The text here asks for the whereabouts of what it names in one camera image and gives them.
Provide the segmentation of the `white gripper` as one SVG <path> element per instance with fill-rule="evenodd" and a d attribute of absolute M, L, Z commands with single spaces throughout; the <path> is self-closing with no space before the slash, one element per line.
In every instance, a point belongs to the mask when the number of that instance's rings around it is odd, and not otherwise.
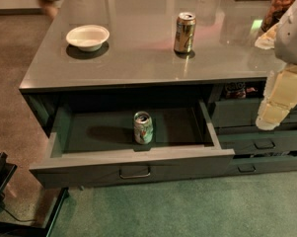
<path fill-rule="evenodd" d="M 274 49 L 278 25 L 273 25 L 255 42 L 260 49 Z M 297 65 L 286 64 L 278 71 L 268 74 L 264 99 L 260 104 L 256 126 L 261 130 L 274 130 L 297 105 Z"/>

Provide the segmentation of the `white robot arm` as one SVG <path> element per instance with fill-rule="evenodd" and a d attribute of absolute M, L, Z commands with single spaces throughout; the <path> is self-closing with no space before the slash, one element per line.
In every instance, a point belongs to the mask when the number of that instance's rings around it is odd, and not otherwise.
<path fill-rule="evenodd" d="M 256 126 L 273 130 L 297 106 L 297 0 L 281 17 L 275 29 L 275 56 L 285 62 L 267 77 Z"/>

